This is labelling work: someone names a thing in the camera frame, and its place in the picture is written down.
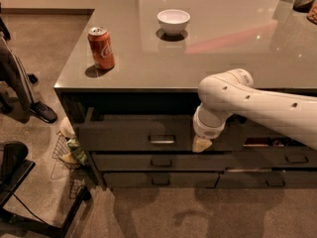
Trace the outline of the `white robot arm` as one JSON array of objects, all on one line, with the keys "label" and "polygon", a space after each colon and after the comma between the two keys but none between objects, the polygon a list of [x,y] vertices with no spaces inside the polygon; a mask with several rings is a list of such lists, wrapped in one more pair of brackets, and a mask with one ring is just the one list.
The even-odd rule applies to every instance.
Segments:
[{"label": "white robot arm", "polygon": [[201,104],[193,116],[193,150],[212,145],[233,114],[246,117],[270,130],[317,149],[317,99],[253,88],[248,71],[237,68],[209,75],[197,92]]}]

